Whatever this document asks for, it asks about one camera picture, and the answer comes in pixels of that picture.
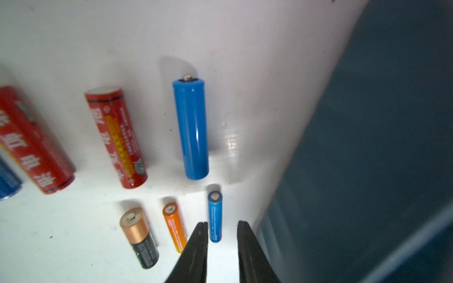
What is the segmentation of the thin orange battery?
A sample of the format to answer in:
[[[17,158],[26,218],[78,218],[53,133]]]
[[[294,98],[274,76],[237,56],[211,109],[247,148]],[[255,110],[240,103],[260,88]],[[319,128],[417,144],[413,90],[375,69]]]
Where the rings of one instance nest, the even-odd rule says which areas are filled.
[[[186,247],[187,237],[179,207],[176,202],[170,202],[164,206],[162,212],[176,251],[181,254]]]

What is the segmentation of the teal plastic storage box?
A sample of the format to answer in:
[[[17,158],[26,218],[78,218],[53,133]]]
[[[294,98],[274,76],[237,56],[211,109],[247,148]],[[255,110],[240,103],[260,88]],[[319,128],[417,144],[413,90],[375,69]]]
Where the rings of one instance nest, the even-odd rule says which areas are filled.
[[[453,280],[453,4],[370,1],[258,232],[282,283]]]

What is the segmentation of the small blue battery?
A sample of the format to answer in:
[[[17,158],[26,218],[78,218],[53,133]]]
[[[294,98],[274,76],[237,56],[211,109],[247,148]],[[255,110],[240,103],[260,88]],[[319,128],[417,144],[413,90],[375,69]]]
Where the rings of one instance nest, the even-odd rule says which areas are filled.
[[[212,191],[208,195],[210,240],[214,243],[222,239],[222,194]]]

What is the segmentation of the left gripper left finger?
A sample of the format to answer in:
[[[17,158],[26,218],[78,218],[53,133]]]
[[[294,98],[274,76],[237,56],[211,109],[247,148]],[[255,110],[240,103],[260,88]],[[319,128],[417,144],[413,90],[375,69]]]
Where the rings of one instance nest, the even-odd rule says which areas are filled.
[[[198,222],[166,283],[206,283],[208,223]]]

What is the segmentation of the blue slim battery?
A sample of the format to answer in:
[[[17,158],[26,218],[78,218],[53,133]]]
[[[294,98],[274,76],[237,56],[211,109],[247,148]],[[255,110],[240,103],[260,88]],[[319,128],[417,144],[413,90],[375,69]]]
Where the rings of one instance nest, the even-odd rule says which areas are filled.
[[[22,189],[22,180],[10,168],[10,166],[1,158],[1,183],[0,183],[1,200],[8,199],[16,195]]]

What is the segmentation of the small Duracell battery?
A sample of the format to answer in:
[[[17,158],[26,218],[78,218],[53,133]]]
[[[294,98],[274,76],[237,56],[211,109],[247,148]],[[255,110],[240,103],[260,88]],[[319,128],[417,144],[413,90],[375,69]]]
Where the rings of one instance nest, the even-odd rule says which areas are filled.
[[[132,208],[120,218],[119,225],[134,250],[140,265],[147,270],[159,260],[159,252],[142,208]]]

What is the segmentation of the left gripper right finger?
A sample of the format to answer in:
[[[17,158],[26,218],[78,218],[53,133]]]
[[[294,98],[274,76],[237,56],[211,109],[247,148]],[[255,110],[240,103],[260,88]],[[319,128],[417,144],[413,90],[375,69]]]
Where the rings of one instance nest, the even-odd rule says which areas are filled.
[[[270,263],[246,221],[237,225],[239,281],[241,283],[279,283]]]

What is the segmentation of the red Huahong battery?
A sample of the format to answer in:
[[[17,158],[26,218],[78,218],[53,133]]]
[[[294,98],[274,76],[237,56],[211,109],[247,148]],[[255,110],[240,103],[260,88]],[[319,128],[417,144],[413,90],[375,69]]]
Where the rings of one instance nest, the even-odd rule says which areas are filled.
[[[45,195],[75,179],[72,167],[11,86],[1,87],[1,146]]]

